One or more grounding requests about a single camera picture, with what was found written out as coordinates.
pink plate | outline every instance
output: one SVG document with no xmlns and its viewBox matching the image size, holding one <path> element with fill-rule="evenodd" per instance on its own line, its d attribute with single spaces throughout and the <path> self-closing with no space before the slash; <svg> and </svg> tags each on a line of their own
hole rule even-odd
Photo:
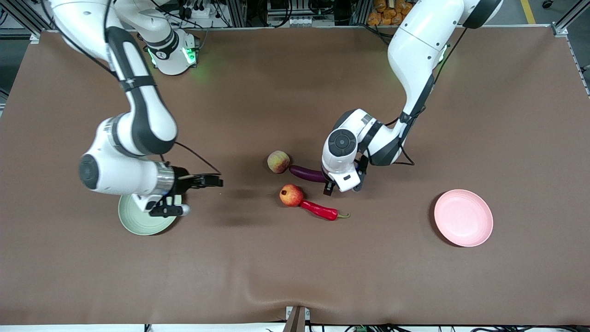
<svg viewBox="0 0 590 332">
<path fill-rule="evenodd" d="M 463 247 L 475 247 L 490 237 L 494 219 L 486 202 L 463 189 L 444 193 L 434 206 L 434 220 L 442 235 Z"/>
</svg>

yellow floor line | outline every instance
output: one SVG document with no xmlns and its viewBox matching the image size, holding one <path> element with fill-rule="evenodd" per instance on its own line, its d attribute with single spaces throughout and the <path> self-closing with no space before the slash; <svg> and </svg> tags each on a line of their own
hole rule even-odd
<svg viewBox="0 0 590 332">
<path fill-rule="evenodd" d="M 536 24 L 533 11 L 530 9 L 529 0 L 520 0 L 520 4 L 522 5 L 522 9 L 525 11 L 526 21 L 529 24 Z"/>
</svg>

orange bag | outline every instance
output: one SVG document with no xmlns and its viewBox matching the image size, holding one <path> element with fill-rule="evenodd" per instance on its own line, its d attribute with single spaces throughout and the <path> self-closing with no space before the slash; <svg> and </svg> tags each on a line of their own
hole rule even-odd
<svg viewBox="0 0 590 332">
<path fill-rule="evenodd" d="M 375 10 L 378 12 L 383 12 L 387 9 L 387 2 L 385 2 L 385 0 L 375 0 L 373 4 L 375 6 Z"/>
<path fill-rule="evenodd" d="M 395 11 L 400 14 L 408 5 L 406 0 L 395 0 Z"/>
<path fill-rule="evenodd" d="M 393 19 L 391 19 L 391 25 L 400 25 L 403 20 L 404 17 L 402 16 L 402 14 L 398 13 Z"/>
<path fill-rule="evenodd" d="M 393 8 L 388 8 L 383 12 L 384 19 L 392 19 L 397 15 L 397 12 Z"/>
<path fill-rule="evenodd" d="M 369 14 L 369 18 L 367 19 L 368 25 L 379 25 L 381 22 L 381 13 L 372 12 Z"/>
<path fill-rule="evenodd" d="M 410 10 L 412 10 L 412 4 L 406 2 L 406 6 L 402 9 L 402 15 L 408 15 Z"/>
</svg>

eggplant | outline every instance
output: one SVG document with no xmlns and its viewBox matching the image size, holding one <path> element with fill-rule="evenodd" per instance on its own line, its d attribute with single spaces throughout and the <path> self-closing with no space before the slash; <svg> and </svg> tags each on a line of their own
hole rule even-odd
<svg viewBox="0 0 590 332">
<path fill-rule="evenodd" d="M 326 178 L 324 178 L 324 173 L 322 171 L 310 170 L 309 168 L 296 165 L 289 166 L 289 171 L 296 177 L 302 178 L 307 181 L 320 183 L 326 182 Z"/>
</svg>

green indicator light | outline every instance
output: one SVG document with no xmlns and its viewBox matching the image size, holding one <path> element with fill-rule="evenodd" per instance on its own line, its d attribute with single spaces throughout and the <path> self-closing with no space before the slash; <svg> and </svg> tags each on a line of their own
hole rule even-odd
<svg viewBox="0 0 590 332">
<path fill-rule="evenodd" d="M 193 64 L 195 63 L 195 52 L 191 49 L 186 49 L 186 48 L 182 48 L 182 51 L 184 52 L 184 55 L 186 57 L 186 60 L 188 61 L 189 64 Z"/>
<path fill-rule="evenodd" d="M 152 58 L 152 63 L 155 66 L 156 65 L 156 60 L 154 60 L 152 51 L 149 48 L 147 50 L 147 53 L 149 54 L 149 57 Z"/>
</svg>

